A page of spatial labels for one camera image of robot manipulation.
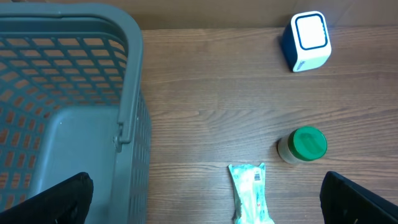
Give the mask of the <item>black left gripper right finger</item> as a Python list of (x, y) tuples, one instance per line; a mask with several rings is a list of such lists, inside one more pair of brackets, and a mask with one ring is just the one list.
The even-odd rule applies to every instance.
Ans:
[(323, 179), (320, 203), (325, 224), (397, 224), (397, 205), (334, 171)]

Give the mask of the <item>mint green wipes packet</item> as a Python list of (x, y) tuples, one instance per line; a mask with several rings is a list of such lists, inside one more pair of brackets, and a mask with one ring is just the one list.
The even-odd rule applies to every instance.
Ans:
[(266, 166), (228, 166), (233, 181), (235, 224), (274, 224), (266, 204)]

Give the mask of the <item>green lid jar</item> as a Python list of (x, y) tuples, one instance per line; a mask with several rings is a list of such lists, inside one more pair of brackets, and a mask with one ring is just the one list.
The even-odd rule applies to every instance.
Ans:
[(327, 150), (325, 135), (312, 126), (297, 128), (282, 137), (277, 144), (280, 158), (289, 164), (315, 161), (322, 158)]

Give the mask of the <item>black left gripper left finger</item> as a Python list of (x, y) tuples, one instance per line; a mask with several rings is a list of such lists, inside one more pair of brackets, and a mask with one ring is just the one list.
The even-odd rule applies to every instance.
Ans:
[(80, 172), (1, 212), (1, 224), (84, 223), (93, 198), (93, 180)]

